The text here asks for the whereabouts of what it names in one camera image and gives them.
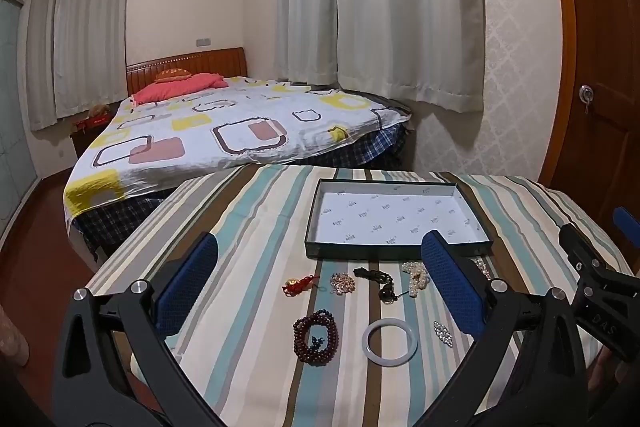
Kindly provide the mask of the right hand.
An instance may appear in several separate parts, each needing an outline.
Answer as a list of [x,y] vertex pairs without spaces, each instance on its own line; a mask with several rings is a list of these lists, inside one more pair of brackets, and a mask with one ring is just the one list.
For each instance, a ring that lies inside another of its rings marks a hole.
[[604,384],[611,383],[627,387],[633,379],[634,369],[617,358],[610,349],[602,347],[590,366],[588,391],[596,393]]

